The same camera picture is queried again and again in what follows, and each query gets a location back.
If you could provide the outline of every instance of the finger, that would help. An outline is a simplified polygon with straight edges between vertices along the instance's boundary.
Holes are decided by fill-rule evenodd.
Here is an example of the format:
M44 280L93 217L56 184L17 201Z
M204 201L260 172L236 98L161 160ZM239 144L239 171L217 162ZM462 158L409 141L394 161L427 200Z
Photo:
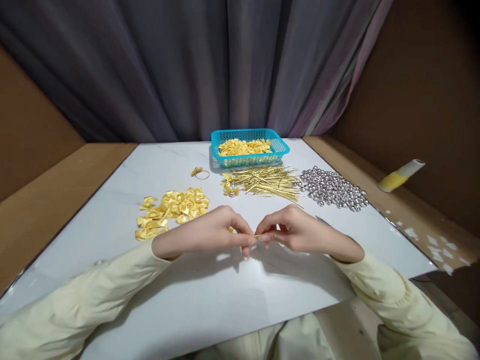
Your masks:
M243 255L244 260L248 260L250 257L250 248L248 246L242 246L241 254Z
M286 225L284 208L282 210L276 211L274 213L271 213L270 215L265 216L263 220L260 221L260 223L256 227L255 234L256 235L263 234L264 232L268 231L271 226L273 225L276 226L277 224Z
M286 231L273 230L273 231L267 231L267 232L263 233L263 235L261 236L261 239L264 242L276 241L277 243L281 243L281 244L286 245L286 243L289 240L289 236L290 235Z
M250 228L250 225L245 219L238 213L234 212L231 216L230 226L236 230L239 234L246 234L252 237L254 232Z
M250 235L243 234L243 233L231 233L230 234L230 239L228 245L231 247L246 247L248 248L249 246L253 246L257 243L257 239L254 237L251 237Z
M275 231L275 230L277 230L277 225L276 224L270 226L270 229L268 229L268 231ZM263 243L265 244L265 248L268 249L269 246L270 246L270 240L264 240Z

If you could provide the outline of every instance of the scissors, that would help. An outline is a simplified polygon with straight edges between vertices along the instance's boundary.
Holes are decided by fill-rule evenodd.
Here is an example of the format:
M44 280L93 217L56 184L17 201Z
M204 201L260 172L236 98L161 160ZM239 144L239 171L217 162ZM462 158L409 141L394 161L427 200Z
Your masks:
M326 222L325 220L323 220L320 216L315 215L315 217L316 217L318 220L320 220L322 223L327 224L329 227L332 228L332 225L330 225L328 222Z

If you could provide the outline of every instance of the blue plastic basket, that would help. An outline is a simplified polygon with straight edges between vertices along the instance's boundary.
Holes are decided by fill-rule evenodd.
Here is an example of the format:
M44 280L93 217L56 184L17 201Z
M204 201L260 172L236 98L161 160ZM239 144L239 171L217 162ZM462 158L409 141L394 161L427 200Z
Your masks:
M219 145L230 139L270 140L271 152L254 155L220 156ZM290 152L288 145L272 129L217 130L211 133L211 152L223 168L278 163L282 156Z

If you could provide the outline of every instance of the yellow sleeve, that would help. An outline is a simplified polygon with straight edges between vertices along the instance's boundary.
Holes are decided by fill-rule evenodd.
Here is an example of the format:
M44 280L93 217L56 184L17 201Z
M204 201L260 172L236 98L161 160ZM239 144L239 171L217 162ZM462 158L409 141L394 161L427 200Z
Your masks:
M338 267L358 297L383 321L378 346L386 359L478 359L472 343L432 301L400 273L365 254Z
M169 264L148 241L78 275L0 324L0 359L72 359Z

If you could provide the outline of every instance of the white tabletop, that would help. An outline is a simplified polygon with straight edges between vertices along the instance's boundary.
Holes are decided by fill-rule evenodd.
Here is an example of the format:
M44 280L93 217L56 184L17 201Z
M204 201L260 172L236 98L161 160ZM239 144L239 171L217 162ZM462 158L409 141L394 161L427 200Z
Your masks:
M287 165L332 168L303 140L286 139ZM201 186L210 209L230 205L255 231L262 218L290 202L281 197L230 198L210 142L139 145L100 190L0 300L0 319L55 288L97 260L139 243L136 218L145 196ZM195 167L211 176L190 176ZM371 205L361 212L319 207L302 197L305 211L352 236L366 251L411 278L436 269ZM175 219L169 226L176 226ZM101 326L82 359L169 359L328 307L354 296L346 277L326 256L292 255L263 245L244 261L239 249L189 254L142 290L111 324Z

